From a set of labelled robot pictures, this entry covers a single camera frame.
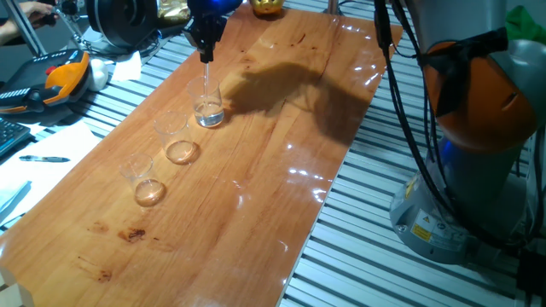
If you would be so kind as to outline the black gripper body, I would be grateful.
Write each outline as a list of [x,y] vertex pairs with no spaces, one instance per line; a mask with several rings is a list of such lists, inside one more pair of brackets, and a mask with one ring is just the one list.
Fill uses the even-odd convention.
[[188,0],[190,22],[186,30],[222,32],[226,27],[226,15],[236,10],[242,0]]

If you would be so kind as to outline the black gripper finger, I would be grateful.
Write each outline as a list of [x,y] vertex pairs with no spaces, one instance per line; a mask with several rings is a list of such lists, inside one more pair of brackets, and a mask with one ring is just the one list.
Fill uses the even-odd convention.
[[183,34],[189,43],[200,53],[200,61],[207,63],[207,44],[200,29],[195,26],[186,26]]
[[221,40],[227,19],[223,16],[212,16],[206,21],[206,63],[213,61],[213,51]]

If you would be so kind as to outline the person hand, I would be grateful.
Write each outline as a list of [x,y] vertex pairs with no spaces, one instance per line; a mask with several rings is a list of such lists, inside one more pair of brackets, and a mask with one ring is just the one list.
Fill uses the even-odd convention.
[[47,3],[40,3],[37,1],[28,1],[19,3],[22,12],[26,15],[27,19],[31,22],[31,25],[38,29],[39,27],[46,26],[47,18],[54,17],[53,6]]

